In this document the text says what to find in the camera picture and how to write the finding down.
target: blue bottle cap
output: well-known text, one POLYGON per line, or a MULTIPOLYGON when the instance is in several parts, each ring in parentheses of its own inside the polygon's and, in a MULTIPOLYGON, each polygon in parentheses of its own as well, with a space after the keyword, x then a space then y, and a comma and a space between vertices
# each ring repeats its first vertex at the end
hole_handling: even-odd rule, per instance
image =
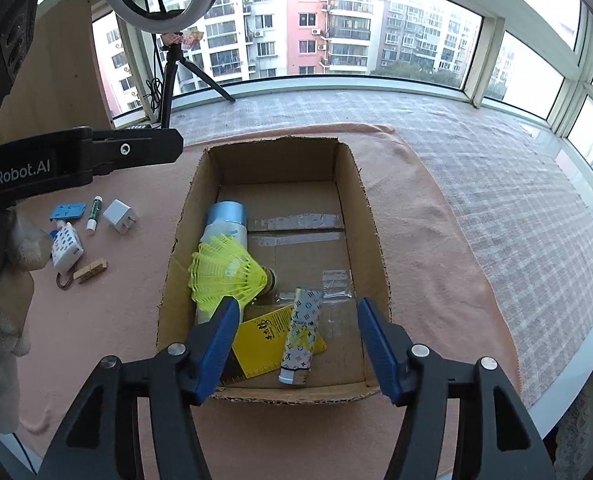
POLYGON ((214 223, 215 220, 225 220, 245 226, 245 206, 240 202, 216 202, 208 211, 207 225, 214 223))

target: white glove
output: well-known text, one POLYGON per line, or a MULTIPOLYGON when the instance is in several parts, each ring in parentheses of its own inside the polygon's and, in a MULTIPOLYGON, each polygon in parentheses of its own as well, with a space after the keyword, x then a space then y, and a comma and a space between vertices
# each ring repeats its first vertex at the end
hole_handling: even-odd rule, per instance
POLYGON ((52 238, 14 211, 0 215, 0 432, 19 425, 16 358, 30 351, 25 329, 34 280, 29 270, 48 262, 52 238))

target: tripod leg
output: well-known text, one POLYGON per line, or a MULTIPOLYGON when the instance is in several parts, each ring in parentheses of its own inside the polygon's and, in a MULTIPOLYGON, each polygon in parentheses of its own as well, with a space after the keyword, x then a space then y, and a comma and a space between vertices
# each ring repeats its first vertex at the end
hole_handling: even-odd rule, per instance
POLYGON ((212 89, 214 89, 217 92, 219 92, 219 94, 221 94, 223 97, 225 97, 230 103, 233 103, 235 101, 234 97, 232 97, 230 94, 228 94, 228 92, 221 85, 219 85, 216 81, 214 81, 214 79, 212 79, 208 74, 206 74, 205 72, 203 72, 194 63, 188 61, 184 57, 181 58, 181 59, 179 59, 179 62, 186 69, 190 70, 190 72, 195 73, 196 75, 199 76, 199 78, 201 78, 203 81, 205 81, 206 83, 208 83, 208 85, 211 86, 212 89))
POLYGON ((161 98, 161 113, 159 119, 161 128, 170 127, 172 115, 172 97, 174 96, 174 80, 176 79, 177 64, 172 51, 168 53, 168 62, 165 65, 163 76, 163 97, 161 98))

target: wooden panel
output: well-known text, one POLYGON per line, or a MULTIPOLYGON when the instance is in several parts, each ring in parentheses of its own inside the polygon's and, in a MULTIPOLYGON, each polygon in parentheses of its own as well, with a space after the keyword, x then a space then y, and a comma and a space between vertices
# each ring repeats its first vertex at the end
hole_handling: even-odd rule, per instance
POLYGON ((90 0, 62 0, 34 41, 0 113, 0 144, 75 126, 111 128, 100 84, 90 0))

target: cardboard box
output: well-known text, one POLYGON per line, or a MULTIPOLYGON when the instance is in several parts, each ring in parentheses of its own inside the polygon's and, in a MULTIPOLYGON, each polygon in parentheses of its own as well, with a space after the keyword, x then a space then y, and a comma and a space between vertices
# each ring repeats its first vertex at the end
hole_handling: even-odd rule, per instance
MULTIPOLYGON (((312 359, 307 386, 278 382, 278 371, 220 388, 215 397, 265 402, 343 402, 378 391, 363 351, 356 299, 370 296, 389 319, 389 286, 374 219, 350 148, 337 139, 282 137, 207 150, 177 227, 163 292, 158 348, 183 341, 194 322, 188 267, 210 205, 247 208, 248 249, 277 275, 270 301, 297 286, 323 288, 319 330, 327 350, 312 359)), ((246 309, 246 319, 267 311, 246 309)))

